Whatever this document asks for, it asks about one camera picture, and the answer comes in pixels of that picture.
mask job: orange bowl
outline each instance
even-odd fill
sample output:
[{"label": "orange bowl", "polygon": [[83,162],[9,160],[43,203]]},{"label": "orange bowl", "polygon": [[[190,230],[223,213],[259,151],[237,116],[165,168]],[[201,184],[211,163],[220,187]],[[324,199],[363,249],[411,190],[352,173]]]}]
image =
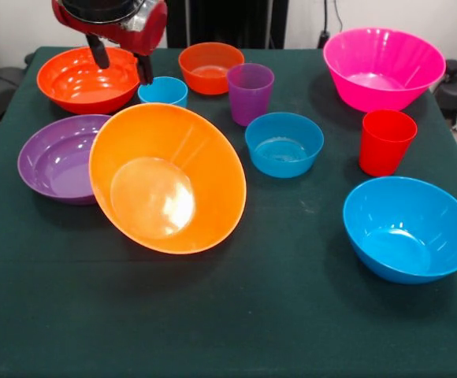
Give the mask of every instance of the orange bowl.
[{"label": "orange bowl", "polygon": [[227,71],[244,63],[244,55],[225,43],[206,42],[183,50],[178,62],[184,81],[193,91],[221,95],[229,91]]},{"label": "orange bowl", "polygon": [[193,254],[225,239],[246,202],[246,180],[230,142],[179,106],[124,109],[91,148],[97,202],[130,239],[168,254]]},{"label": "orange bowl", "polygon": [[75,114],[112,113],[130,101],[139,85],[136,58],[107,47],[110,67],[100,69],[88,47],[52,57],[39,70],[38,87],[50,100]]}]

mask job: purple cup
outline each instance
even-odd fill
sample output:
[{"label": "purple cup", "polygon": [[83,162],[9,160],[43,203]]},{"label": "purple cup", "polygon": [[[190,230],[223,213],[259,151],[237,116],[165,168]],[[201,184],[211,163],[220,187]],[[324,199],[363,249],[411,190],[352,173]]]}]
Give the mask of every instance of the purple cup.
[{"label": "purple cup", "polygon": [[227,81],[232,119],[237,124],[248,126],[267,113],[274,84],[271,69],[256,63],[236,65],[227,72]]}]

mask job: large blue bowl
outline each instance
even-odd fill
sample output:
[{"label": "large blue bowl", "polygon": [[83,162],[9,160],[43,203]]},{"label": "large blue bowl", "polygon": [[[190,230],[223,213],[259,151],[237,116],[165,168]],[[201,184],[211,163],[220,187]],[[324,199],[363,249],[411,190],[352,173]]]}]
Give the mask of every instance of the large blue bowl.
[{"label": "large blue bowl", "polygon": [[356,254],[381,278],[423,284],[457,271],[457,200],[430,183],[368,180],[348,195],[343,215]]},{"label": "large blue bowl", "polygon": [[268,113],[255,118],[245,138],[255,167],[281,179],[305,173],[325,141],[312,120],[294,113]]}]

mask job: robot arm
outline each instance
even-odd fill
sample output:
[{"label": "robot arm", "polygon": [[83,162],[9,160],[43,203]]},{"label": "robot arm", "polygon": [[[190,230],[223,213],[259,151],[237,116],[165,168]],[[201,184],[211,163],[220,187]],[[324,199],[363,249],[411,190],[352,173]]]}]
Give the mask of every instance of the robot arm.
[{"label": "robot arm", "polygon": [[160,43],[167,22],[163,0],[52,0],[56,18],[87,36],[101,69],[110,66],[99,37],[134,53],[141,83],[153,82],[150,54]]}]

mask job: plastic cup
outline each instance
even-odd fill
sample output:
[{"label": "plastic cup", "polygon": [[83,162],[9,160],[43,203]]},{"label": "plastic cup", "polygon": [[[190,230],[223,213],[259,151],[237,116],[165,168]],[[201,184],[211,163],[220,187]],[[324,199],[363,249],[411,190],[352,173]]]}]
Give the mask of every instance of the plastic cup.
[{"label": "plastic cup", "polygon": [[237,124],[248,126],[267,113],[274,84],[271,69],[255,63],[237,65],[227,72],[227,81],[232,119]]},{"label": "plastic cup", "polygon": [[418,126],[396,110],[376,110],[363,118],[360,168],[371,176],[389,176],[398,168]]},{"label": "plastic cup", "polygon": [[137,91],[139,100],[143,103],[162,102],[187,107],[188,87],[176,77],[155,77],[152,84],[141,85]]}]

